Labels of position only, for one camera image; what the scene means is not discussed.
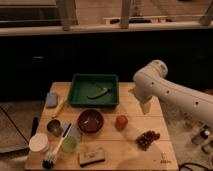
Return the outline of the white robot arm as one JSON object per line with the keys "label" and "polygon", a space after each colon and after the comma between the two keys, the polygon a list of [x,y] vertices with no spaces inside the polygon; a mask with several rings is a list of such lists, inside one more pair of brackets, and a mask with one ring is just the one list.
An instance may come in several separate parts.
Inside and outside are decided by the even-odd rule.
{"label": "white robot arm", "polygon": [[161,60],[153,60],[138,70],[133,76],[135,97],[146,103],[157,96],[213,127],[213,96],[168,81],[165,79],[167,73],[168,68]]}

